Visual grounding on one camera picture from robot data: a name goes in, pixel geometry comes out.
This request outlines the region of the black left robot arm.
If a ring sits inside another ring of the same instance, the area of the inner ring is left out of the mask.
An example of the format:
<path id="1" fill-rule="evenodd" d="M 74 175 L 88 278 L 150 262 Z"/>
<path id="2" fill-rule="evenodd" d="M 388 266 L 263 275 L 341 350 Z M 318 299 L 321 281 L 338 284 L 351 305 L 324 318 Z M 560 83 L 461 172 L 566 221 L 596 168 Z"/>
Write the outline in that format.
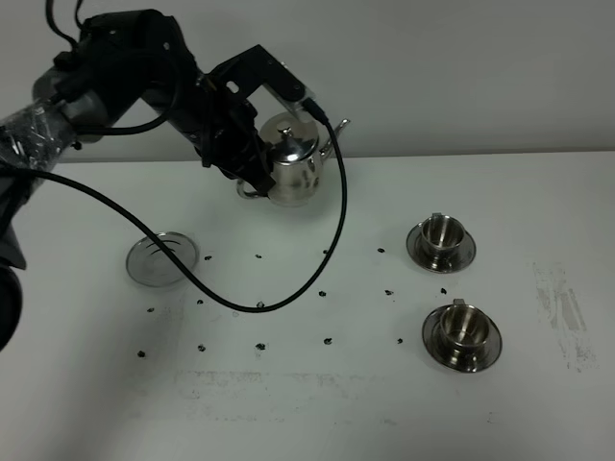
<path id="1" fill-rule="evenodd" d="M 11 340 L 23 295 L 16 271 L 26 261 L 12 218 L 69 148 L 169 124 L 206 167 L 258 193 L 274 186 L 251 95 L 267 89 L 298 114 L 310 94 L 280 61 L 256 45 L 199 69 L 175 18 L 156 10 L 87 19 L 70 48 L 33 86 L 30 106 L 1 123 L 1 339 Z"/>

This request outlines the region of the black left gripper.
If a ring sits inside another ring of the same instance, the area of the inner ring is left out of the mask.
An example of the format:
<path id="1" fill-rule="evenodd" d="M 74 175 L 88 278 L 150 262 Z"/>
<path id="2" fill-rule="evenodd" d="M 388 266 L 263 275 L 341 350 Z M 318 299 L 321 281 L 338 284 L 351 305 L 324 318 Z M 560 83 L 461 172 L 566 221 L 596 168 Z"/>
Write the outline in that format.
<path id="1" fill-rule="evenodd" d="M 299 83 L 265 48 L 256 45 L 209 73 L 199 69 L 186 47 L 171 53 L 182 77 L 182 96 L 169 122 L 190 137 L 205 167 L 248 181 L 249 197 L 267 197 L 276 182 L 269 159 L 272 145 L 258 136 L 258 111 L 248 98 L 263 87 L 280 101 L 298 101 Z"/>

